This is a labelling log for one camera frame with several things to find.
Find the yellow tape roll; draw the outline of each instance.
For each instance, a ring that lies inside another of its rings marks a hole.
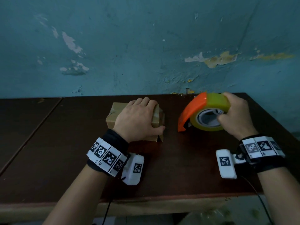
[[[230,103],[225,95],[208,93],[205,107],[193,113],[190,116],[190,122],[193,126],[201,130],[222,130],[223,127],[217,121],[217,116],[228,112],[229,108]]]

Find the person's right arm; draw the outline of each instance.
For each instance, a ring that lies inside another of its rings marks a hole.
[[[254,128],[247,101],[229,92],[227,114],[218,116],[223,128],[238,140],[258,134]],[[285,167],[257,174],[276,225],[300,224],[300,184]]]

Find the person's left arm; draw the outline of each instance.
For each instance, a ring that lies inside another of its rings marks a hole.
[[[117,133],[117,138],[128,144],[147,136],[161,135],[165,127],[153,128],[151,125],[156,104],[156,101],[147,97],[130,101],[115,121],[113,130]],[[106,173],[86,165],[43,224],[92,224],[107,178]]]

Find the qr code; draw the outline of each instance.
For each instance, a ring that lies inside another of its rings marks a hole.
[[[103,162],[107,163],[108,165],[112,165],[116,160],[117,156],[111,153],[110,151],[104,156]]]
[[[281,148],[278,146],[278,144],[275,142],[275,141],[270,141],[272,146],[276,149],[276,150],[280,150],[281,151]]]
[[[220,157],[221,166],[230,166],[230,160],[228,156]]]
[[[140,173],[141,170],[142,170],[142,164],[136,163],[136,164],[134,165],[133,173]]]
[[[124,162],[120,159],[118,159],[118,161],[115,163],[113,169],[116,171],[119,171],[121,169],[121,167],[123,166]]]
[[[90,150],[91,150],[92,152],[94,152],[95,149],[98,147],[98,145],[99,145],[99,143],[98,143],[98,142],[95,142],[94,145],[91,147]]]
[[[249,154],[254,152],[259,152],[259,149],[257,148],[255,143],[246,144],[245,148]]]
[[[95,151],[95,155],[98,157],[98,158],[101,158],[101,156],[107,151],[107,149],[103,146],[100,145],[100,147]]]
[[[262,151],[267,151],[267,150],[272,150],[271,146],[269,145],[268,141],[259,141],[257,142],[258,147],[262,150]]]

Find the wooden tabletop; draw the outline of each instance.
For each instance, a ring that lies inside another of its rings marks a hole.
[[[272,136],[283,148],[293,171],[300,170],[299,142],[247,94],[258,131]],[[129,102],[144,96],[100,96],[64,98],[0,176],[0,206],[50,205],[59,200],[85,166],[86,153],[107,130],[105,119],[113,102]],[[177,132],[177,121],[193,95],[150,95],[166,114],[164,142],[130,143],[129,151],[145,157],[141,182],[126,186],[111,178],[101,201],[114,192],[116,201],[141,201],[229,197],[253,194],[243,179],[222,179],[215,151],[234,151],[238,141],[225,131],[205,132],[190,127]],[[257,191],[257,175],[247,166],[237,169]]]
[[[61,98],[0,100],[0,174]]]

